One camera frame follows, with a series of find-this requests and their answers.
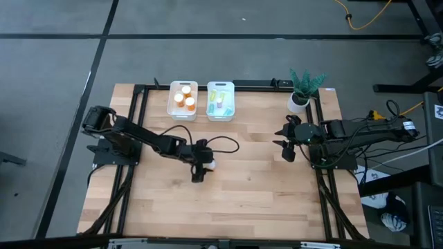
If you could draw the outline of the black crossbar with silver brackets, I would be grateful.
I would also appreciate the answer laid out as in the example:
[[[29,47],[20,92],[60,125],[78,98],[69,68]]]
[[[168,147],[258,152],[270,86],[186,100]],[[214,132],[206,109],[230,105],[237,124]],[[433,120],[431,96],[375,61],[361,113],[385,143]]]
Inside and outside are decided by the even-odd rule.
[[[375,245],[372,240],[330,239],[328,241],[298,241],[269,239],[184,239],[167,237],[123,237],[121,234],[78,235],[73,237],[53,237],[20,241],[0,242],[0,249],[91,249],[105,246],[122,246],[128,243],[183,244],[216,246],[219,249],[234,249],[238,246],[277,246],[292,248],[320,249],[359,249]]]

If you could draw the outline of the black computer tower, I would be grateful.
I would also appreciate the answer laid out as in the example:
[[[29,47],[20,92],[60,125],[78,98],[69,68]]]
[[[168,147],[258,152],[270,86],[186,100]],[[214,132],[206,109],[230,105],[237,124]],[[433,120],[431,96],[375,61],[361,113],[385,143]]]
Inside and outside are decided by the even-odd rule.
[[[425,92],[423,99],[431,182],[443,187],[443,93]]]

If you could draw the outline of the white and blue bag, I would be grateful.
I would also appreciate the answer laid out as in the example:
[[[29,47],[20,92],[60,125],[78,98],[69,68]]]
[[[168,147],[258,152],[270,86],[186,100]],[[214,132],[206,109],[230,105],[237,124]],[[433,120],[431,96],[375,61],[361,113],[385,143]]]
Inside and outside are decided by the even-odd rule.
[[[364,176],[366,183],[389,177],[389,174],[374,169],[365,172],[364,166],[361,165],[357,166],[354,174],[359,183]],[[361,197],[361,202],[365,207],[375,209],[379,220],[391,232],[402,232],[410,224],[405,200],[392,191]]]

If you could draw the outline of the white plastic bin teal sticker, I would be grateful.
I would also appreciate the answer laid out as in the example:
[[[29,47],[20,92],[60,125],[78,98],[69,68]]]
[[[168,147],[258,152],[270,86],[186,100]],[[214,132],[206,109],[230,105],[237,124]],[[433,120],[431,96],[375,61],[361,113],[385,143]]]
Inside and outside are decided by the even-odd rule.
[[[213,102],[209,100],[210,98],[210,92],[216,89],[217,90],[217,97]],[[222,108],[217,107],[217,99],[220,98],[220,94],[222,91],[226,91],[226,97],[223,101]],[[234,115],[235,115],[235,85],[232,82],[209,82],[207,84],[207,107],[206,107],[206,115],[209,119],[209,121],[212,122],[230,122]],[[209,116],[207,114],[208,106],[209,104],[215,105],[214,113]],[[227,108],[231,108],[233,110],[232,114],[230,116],[223,116],[225,110]]]

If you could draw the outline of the person's foot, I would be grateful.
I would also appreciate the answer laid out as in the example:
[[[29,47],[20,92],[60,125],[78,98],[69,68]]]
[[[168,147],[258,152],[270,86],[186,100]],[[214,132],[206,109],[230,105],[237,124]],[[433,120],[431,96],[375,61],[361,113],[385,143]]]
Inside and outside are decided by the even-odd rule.
[[[443,33],[426,36],[425,41],[433,49],[433,54],[426,60],[426,65],[437,68],[443,64]]]

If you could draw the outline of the black aluminium table frame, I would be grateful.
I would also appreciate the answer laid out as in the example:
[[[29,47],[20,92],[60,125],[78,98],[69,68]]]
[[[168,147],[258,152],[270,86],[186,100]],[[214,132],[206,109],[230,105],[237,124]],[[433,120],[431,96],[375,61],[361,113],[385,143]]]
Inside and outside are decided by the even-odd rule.
[[[288,163],[273,143],[290,93],[288,87],[237,87],[233,120],[211,122],[207,93],[200,91],[196,119],[178,122],[167,113],[166,86],[115,85],[110,106],[118,114],[134,111],[135,121],[153,132],[208,139],[217,166],[193,183],[187,165],[142,148],[111,230],[137,238],[325,240],[317,174],[302,150]]]

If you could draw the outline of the dark grey furniture leg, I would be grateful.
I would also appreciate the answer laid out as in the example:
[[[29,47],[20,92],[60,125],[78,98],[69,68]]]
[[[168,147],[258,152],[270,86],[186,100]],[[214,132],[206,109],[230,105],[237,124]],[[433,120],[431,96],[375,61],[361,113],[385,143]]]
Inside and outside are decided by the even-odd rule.
[[[26,164],[26,160],[0,151],[0,165],[2,163],[12,163],[19,166],[24,166]]]

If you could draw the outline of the green artificial plant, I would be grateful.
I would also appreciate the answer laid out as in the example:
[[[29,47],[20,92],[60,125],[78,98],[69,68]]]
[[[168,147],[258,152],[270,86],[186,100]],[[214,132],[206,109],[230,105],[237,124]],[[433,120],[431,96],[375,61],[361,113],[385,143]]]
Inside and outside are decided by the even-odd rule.
[[[327,75],[325,73],[311,77],[311,73],[305,70],[302,77],[299,78],[296,71],[290,69],[290,77],[293,82],[293,92],[299,97],[308,99],[310,98],[326,80]]]

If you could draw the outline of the white plant pot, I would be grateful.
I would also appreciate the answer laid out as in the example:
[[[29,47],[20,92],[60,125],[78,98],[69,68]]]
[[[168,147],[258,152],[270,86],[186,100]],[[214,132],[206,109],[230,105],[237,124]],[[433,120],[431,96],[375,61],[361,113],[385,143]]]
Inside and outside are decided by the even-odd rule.
[[[300,97],[293,92],[287,102],[287,108],[292,113],[302,113],[309,104],[309,97]]]

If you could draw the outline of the black desk leg frame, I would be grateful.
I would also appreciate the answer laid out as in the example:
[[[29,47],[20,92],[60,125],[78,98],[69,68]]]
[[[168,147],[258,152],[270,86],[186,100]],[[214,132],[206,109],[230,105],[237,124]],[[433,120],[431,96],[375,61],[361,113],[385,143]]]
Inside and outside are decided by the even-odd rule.
[[[427,44],[425,37],[431,35],[418,13],[413,0],[404,0],[408,4],[414,18],[416,18],[417,25],[422,32],[422,37],[420,42],[422,44]],[[432,14],[432,18],[439,28],[439,33],[443,33],[443,0],[423,0],[426,3],[427,8]],[[437,68],[429,67],[430,72],[425,75],[422,79],[416,81],[411,85],[394,85],[394,84],[375,84],[373,90],[376,93],[411,93],[411,94],[421,94],[427,91],[437,92],[439,87],[431,86],[432,83],[438,79],[443,78],[443,64]]]

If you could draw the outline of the black power strip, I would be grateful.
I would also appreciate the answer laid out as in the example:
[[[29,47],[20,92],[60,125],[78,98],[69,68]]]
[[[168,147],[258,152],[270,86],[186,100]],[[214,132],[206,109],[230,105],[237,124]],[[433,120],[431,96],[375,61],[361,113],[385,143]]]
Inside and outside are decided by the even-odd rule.
[[[291,80],[233,80],[235,86],[293,87]]]

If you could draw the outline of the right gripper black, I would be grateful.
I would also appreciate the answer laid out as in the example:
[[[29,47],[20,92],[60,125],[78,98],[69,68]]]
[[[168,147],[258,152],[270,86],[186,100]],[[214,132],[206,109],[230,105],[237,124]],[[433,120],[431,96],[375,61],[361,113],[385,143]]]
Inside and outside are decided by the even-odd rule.
[[[302,145],[319,145],[325,142],[325,134],[323,130],[314,124],[302,123],[296,128],[292,124],[284,124],[283,128],[275,135],[278,136],[293,136],[295,134],[295,140]],[[292,142],[284,140],[273,140],[273,143],[280,145],[281,147],[293,147]]]

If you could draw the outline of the black case with keyboard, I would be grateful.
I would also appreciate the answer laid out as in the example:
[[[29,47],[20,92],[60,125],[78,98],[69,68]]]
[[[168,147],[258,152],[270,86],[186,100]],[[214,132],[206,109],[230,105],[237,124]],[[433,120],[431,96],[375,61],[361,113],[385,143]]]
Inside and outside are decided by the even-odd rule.
[[[443,188],[416,182],[412,187],[413,234],[417,248],[443,249]]]

